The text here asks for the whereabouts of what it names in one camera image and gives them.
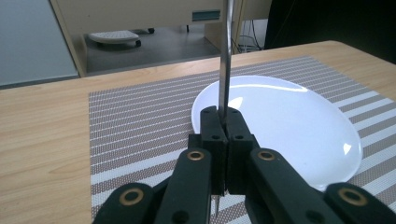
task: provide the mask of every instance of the cable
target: cable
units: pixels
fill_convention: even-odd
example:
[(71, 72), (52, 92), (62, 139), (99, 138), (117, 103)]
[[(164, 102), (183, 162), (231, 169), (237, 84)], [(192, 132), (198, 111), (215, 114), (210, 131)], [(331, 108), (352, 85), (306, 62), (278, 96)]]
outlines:
[(242, 50), (238, 47), (238, 45), (236, 45), (235, 41), (233, 41), (233, 45), (235, 46), (235, 48), (238, 50), (239, 53), (242, 53)]
[(260, 47), (259, 42), (257, 41), (256, 31), (254, 30), (254, 20), (251, 21), (251, 26), (253, 28), (253, 35), (254, 35), (254, 40), (256, 41), (257, 48), (259, 48), (259, 50), (262, 50), (262, 47)]

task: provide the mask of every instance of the wall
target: wall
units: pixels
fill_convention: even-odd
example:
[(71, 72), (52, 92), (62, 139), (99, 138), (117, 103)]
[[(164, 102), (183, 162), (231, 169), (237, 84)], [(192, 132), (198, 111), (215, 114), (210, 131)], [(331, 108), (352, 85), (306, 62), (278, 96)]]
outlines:
[(78, 76), (48, 0), (1, 0), (0, 42), (0, 86)]

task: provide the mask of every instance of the gray placemat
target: gray placemat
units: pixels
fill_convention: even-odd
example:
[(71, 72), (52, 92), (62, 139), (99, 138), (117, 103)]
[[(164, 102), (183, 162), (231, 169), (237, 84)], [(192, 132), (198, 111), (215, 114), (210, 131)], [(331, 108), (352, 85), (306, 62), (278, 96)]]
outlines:
[[(350, 183), (367, 189), (396, 211), (396, 104), (311, 58), (238, 67), (232, 76), (282, 78), (317, 92), (351, 120), (363, 161)], [(92, 217), (108, 195), (130, 182), (154, 186), (172, 174), (187, 148), (191, 107), (217, 81), (203, 73), (90, 94)], [(212, 223), (249, 223), (242, 196), (221, 199)]]

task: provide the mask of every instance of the knife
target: knife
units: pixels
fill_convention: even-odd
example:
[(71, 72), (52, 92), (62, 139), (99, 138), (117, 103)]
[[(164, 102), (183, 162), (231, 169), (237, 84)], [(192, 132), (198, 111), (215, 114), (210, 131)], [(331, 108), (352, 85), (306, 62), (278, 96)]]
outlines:
[[(222, 39), (219, 70), (219, 120), (225, 130), (227, 119), (228, 98), (230, 92), (231, 72), (231, 24), (233, 19), (233, 0), (223, 1)], [(215, 217), (219, 214), (220, 196), (215, 196)]]

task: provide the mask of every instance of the bolt hole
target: bolt hole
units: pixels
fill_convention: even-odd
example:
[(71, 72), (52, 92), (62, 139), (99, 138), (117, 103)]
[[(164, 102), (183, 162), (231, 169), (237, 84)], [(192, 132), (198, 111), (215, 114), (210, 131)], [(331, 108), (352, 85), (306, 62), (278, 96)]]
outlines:
[(189, 214), (185, 211), (178, 211), (172, 215), (172, 221), (176, 224), (183, 224), (189, 221)]
[(131, 206), (140, 203), (143, 196), (144, 192), (139, 188), (127, 189), (120, 195), (119, 201), (124, 206)]
[(265, 161), (271, 161), (275, 158), (274, 154), (268, 151), (259, 152), (259, 158)]
[(205, 154), (200, 151), (192, 151), (189, 152), (189, 154), (187, 154), (187, 158), (189, 158), (192, 161), (200, 161), (201, 159), (204, 158), (204, 156)]
[(127, 201), (133, 201), (136, 200), (137, 197), (139, 197), (139, 194), (137, 192), (129, 192), (125, 195), (125, 199)]
[(338, 190), (338, 195), (347, 203), (364, 206), (367, 204), (367, 199), (355, 189), (341, 188)]
[(324, 216), (319, 212), (307, 211), (305, 215), (311, 223), (324, 223)]

